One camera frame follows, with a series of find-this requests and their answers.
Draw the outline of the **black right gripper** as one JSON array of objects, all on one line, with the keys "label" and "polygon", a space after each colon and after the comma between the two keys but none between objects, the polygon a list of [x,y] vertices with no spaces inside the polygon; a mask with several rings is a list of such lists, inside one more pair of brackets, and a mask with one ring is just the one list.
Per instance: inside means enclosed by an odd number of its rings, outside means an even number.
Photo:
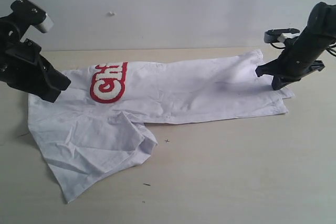
[{"label": "black right gripper", "polygon": [[280,90],[303,77],[325,68],[319,56],[325,51],[324,37],[296,37],[284,40],[280,56],[256,68],[257,77],[273,76],[271,87]]}]

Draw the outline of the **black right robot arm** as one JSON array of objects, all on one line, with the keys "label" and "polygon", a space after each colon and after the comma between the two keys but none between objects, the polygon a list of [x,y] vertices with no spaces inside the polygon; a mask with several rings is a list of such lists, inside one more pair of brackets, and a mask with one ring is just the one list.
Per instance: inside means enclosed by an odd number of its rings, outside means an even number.
[{"label": "black right robot arm", "polygon": [[303,77],[325,67],[319,56],[335,47],[335,6],[320,2],[312,9],[303,31],[294,28],[271,29],[264,33],[264,42],[282,43],[279,57],[258,66],[256,75],[273,76],[274,90],[300,81]]}]

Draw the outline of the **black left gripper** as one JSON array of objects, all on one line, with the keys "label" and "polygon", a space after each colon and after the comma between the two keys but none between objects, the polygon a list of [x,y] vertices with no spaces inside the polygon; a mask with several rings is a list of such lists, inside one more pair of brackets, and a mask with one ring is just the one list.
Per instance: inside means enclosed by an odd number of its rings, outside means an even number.
[{"label": "black left gripper", "polygon": [[1,81],[11,88],[54,103],[71,81],[41,56],[41,46],[30,39],[21,41],[30,26],[47,33],[50,18],[47,15],[1,18]]}]

